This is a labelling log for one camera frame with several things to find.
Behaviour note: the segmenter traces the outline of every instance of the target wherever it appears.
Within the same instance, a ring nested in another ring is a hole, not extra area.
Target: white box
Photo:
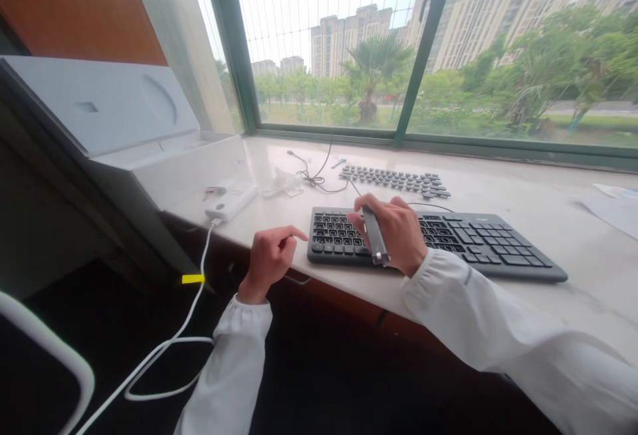
[[[81,152],[100,188],[173,266],[192,270],[155,210],[203,197],[245,166],[241,137],[200,131],[166,66],[2,58]]]

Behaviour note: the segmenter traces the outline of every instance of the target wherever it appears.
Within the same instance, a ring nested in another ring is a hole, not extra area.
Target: hand
[[[271,285],[290,269],[297,240],[308,237],[294,226],[258,231],[253,238],[251,265],[239,284],[237,300],[243,304],[263,304]]]
[[[354,201],[354,210],[359,211],[363,205],[374,211],[379,221],[381,235],[390,255],[389,265],[411,278],[427,255],[417,213],[398,196],[394,196],[389,203],[383,203],[368,193]],[[370,247],[364,230],[364,217],[358,213],[348,213],[348,220]]]

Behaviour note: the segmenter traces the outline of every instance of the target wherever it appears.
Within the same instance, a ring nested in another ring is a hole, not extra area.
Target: yellow tag
[[[194,284],[196,282],[204,282],[204,276],[201,274],[184,274],[181,277],[182,284]]]

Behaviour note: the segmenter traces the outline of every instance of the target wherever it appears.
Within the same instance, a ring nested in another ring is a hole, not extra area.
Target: box lid
[[[87,156],[199,129],[168,66],[3,58]]]

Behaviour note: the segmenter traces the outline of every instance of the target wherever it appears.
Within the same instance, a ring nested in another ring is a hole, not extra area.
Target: keyboard
[[[308,260],[383,268],[348,222],[348,208],[312,208]],[[496,215],[417,211],[428,247],[453,252],[488,278],[564,282],[567,274]]]
[[[443,186],[441,178],[436,173],[403,173],[390,169],[346,165],[341,170],[339,177],[351,179],[355,183],[369,183],[391,187],[399,191],[413,191],[420,193],[424,199],[432,199],[434,196],[447,198],[452,195]]]

